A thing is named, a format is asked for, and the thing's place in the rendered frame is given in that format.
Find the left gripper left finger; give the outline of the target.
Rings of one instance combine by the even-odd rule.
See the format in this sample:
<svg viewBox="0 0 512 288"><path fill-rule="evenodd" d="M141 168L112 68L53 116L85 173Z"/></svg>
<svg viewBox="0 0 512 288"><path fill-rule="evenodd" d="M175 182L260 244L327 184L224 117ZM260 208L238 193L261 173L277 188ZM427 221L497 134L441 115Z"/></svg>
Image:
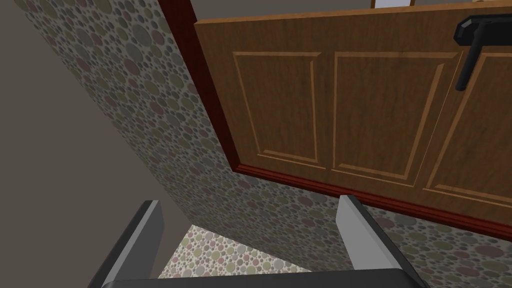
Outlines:
<svg viewBox="0 0 512 288"><path fill-rule="evenodd" d="M114 288L113 282L149 279L164 229L161 203L144 201L87 288Z"/></svg>

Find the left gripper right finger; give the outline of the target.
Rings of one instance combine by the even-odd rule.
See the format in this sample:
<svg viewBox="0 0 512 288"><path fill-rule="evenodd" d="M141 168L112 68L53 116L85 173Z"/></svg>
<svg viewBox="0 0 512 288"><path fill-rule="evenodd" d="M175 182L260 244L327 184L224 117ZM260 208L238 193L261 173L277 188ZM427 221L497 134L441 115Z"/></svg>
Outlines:
<svg viewBox="0 0 512 288"><path fill-rule="evenodd" d="M403 254L354 195L341 195L335 223L355 270L403 270L415 275Z"/></svg>

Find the brown panelled wooden door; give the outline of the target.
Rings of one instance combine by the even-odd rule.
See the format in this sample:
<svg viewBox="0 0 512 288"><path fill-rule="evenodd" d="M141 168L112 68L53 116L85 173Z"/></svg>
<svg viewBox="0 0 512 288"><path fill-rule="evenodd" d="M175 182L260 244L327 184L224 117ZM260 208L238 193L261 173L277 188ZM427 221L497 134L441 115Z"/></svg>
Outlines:
<svg viewBox="0 0 512 288"><path fill-rule="evenodd" d="M239 162L512 226L512 27L456 90L469 16L512 0L195 24Z"/></svg>

